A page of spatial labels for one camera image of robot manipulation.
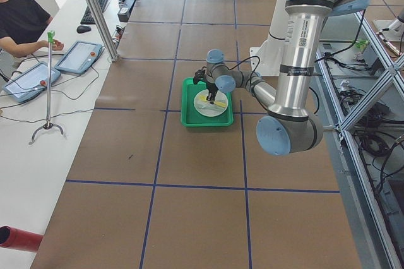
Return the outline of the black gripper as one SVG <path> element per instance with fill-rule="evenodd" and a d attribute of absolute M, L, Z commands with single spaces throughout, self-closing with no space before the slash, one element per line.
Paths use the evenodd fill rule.
<path fill-rule="evenodd" d="M 206 100 L 213 105 L 215 103 L 215 98 L 213 96 L 217 94 L 218 88 L 214 83 L 206 83 L 206 89 L 208 90 Z"/>

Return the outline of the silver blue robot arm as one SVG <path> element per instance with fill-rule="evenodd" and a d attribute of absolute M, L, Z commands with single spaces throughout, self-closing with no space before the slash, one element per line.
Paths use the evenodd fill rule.
<path fill-rule="evenodd" d="M 261 148 L 271 155 L 287 155 L 310 150 L 323 137 L 321 121 L 306 109 L 319 38 L 330 16 L 346 15 L 366 9 L 370 0 L 285 0 L 288 15 L 280 61 L 278 85 L 273 88 L 255 71 L 229 69 L 223 52 L 207 54 L 203 80 L 208 100 L 217 92 L 229 93 L 245 88 L 267 110 L 256 126 Z"/>

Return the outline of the person's right hand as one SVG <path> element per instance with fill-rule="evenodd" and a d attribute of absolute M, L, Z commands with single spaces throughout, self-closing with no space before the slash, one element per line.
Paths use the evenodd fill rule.
<path fill-rule="evenodd" d="M 44 47 L 50 48 L 53 51 L 62 51 L 64 49 L 64 44 L 56 39 L 54 39 L 52 42 L 43 40 L 42 43 Z"/>

